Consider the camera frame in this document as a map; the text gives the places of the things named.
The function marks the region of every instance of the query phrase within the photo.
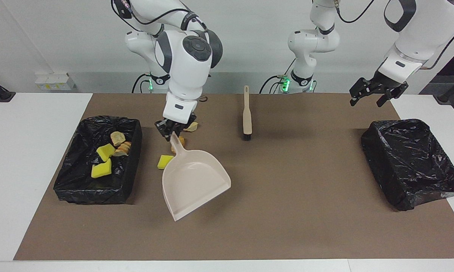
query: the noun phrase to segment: dustpan handle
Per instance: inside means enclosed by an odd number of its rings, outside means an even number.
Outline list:
[[[173,149],[175,149],[177,155],[180,155],[186,151],[186,149],[183,148],[182,143],[180,143],[180,139],[178,139],[178,136],[175,132],[171,134],[170,143],[173,146]]]

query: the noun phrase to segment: black handle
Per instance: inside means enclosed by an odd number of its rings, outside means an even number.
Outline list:
[[[398,22],[394,23],[389,21],[388,18],[386,18],[386,9],[389,3],[391,3],[391,0],[389,0],[384,9],[384,20],[386,24],[396,32],[402,31],[405,28],[405,26],[410,22],[410,20],[413,18],[416,12],[415,0],[398,0],[398,1],[400,2],[401,7],[403,8],[403,15],[398,20]]]

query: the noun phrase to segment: black stand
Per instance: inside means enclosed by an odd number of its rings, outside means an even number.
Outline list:
[[[0,103],[9,102],[12,100],[16,93],[13,91],[8,91],[6,88],[0,85]]]
[[[437,100],[440,105],[451,105],[450,97],[454,95],[454,86],[450,88],[446,93],[441,95],[434,95],[433,97]]]

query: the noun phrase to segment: white wall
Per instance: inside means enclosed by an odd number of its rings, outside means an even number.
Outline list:
[[[428,5],[429,1],[418,3]],[[184,2],[216,31],[224,45],[224,57],[212,74],[217,81],[211,80],[222,86],[210,83],[205,90],[210,93],[225,89],[228,83],[235,85],[232,92],[240,91],[244,84],[259,88],[266,76],[284,72],[294,58],[287,48],[289,33],[313,28],[309,0]],[[368,2],[343,1],[341,12],[352,19]],[[337,20],[340,47],[336,52],[315,54],[317,91],[347,92],[359,77],[373,75],[397,38],[384,22],[387,2],[375,1],[354,24]],[[109,0],[0,0],[0,84],[11,91],[39,91],[34,85],[35,73],[47,71],[47,66],[39,64],[37,54],[24,47],[24,37],[5,19],[8,12],[1,6],[13,15],[47,64],[56,72],[69,72],[82,92],[127,92],[135,75],[146,69],[144,60],[126,48],[123,38],[129,27],[113,14]],[[454,43],[437,69],[411,77],[407,93],[419,93],[452,56]]]

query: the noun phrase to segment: black plastic bag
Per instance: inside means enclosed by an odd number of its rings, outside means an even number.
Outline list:
[[[361,142],[377,183],[398,210],[454,196],[454,166],[423,121],[373,122]]]
[[[131,142],[129,156],[111,157],[111,175],[93,179],[93,165],[103,161],[96,149],[111,143],[114,131]],[[95,116],[79,123],[54,184],[59,200],[77,204],[123,204],[130,196],[139,163],[142,141],[137,119]]]

